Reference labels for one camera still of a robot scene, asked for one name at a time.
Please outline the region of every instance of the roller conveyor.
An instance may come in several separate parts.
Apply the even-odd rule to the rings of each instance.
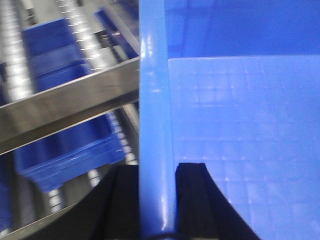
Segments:
[[[59,1],[33,0],[14,3],[12,6],[19,16],[18,24],[22,29],[63,17]],[[95,63],[92,63],[92,69],[96,70],[97,73],[68,82],[46,92],[22,95],[22,100],[4,105],[0,110],[1,121],[6,123],[6,127],[0,130],[2,154],[138,99],[139,60],[132,59],[115,65],[117,62],[112,51],[108,47],[102,48],[101,44],[95,40],[95,33],[101,31],[102,27],[97,20],[95,21],[89,15],[93,15],[93,11],[97,11],[98,6],[90,1],[84,1],[83,6],[74,5],[73,7],[83,14],[81,22],[84,22],[84,19],[89,19],[89,25],[86,25],[85,29],[90,30],[86,34],[95,41],[94,44],[91,44],[95,46],[95,52],[86,51],[83,47],[80,47],[80,49],[88,59],[100,55],[101,67],[97,66],[99,64],[95,64],[97,62],[95,61]],[[33,13],[32,21],[30,21],[30,13]],[[116,45],[113,47],[125,60],[126,56],[123,50]],[[97,92],[101,88],[105,89],[105,94]],[[70,102],[80,102],[84,96],[87,96],[87,103],[78,106],[76,104],[72,106],[71,104],[64,108],[67,104],[62,106],[61,99],[64,98],[68,101],[71,96],[70,93],[74,91],[79,91],[80,94],[72,96]],[[47,101],[57,103],[54,108],[49,109],[49,112],[40,104]],[[113,116],[118,137],[126,153],[126,159],[117,164],[136,165],[138,163],[139,120],[135,118],[138,116],[138,110],[130,104],[123,109],[115,110]],[[2,237],[6,236],[4,239],[21,239],[52,222],[80,201],[110,168],[108,165],[101,166],[88,172],[88,174],[66,182],[63,187],[57,190],[42,193],[34,183],[15,173],[13,156],[10,152],[5,154],[4,158],[10,172],[9,180],[13,199],[13,225],[2,233]]]

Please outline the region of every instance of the stainless steel bar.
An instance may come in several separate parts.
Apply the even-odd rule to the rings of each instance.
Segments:
[[[49,225],[53,221],[55,221],[57,218],[61,217],[63,214],[65,214],[67,211],[69,211],[71,208],[73,208],[75,204],[70,205],[56,213],[53,213],[49,216],[46,216],[38,221],[35,221],[27,226],[24,226],[22,228],[19,228],[18,230],[15,230],[11,233],[9,233],[7,236],[1,238],[1,240],[23,240],[26,237],[36,233],[40,229],[44,228],[45,226]]]
[[[0,107],[0,154],[85,122],[139,96],[139,58]]]

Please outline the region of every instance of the metal frame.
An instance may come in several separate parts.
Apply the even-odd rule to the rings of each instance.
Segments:
[[[0,155],[139,98],[136,57],[0,107]]]

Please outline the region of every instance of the blue plastic wall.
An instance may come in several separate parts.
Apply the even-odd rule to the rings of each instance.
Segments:
[[[169,58],[320,54],[318,0],[165,0]]]
[[[320,239],[319,13],[317,0],[140,2],[145,235],[174,230],[173,172],[191,162],[262,240]]]

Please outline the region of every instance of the blue tote bin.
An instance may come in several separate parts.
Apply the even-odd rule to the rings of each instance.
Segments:
[[[262,240],[320,238],[320,4],[140,1],[140,211],[175,230],[178,163],[205,163]]]
[[[92,72],[63,18],[24,30],[23,39],[38,92]],[[43,192],[125,158],[109,114],[20,147],[14,155],[17,172]]]

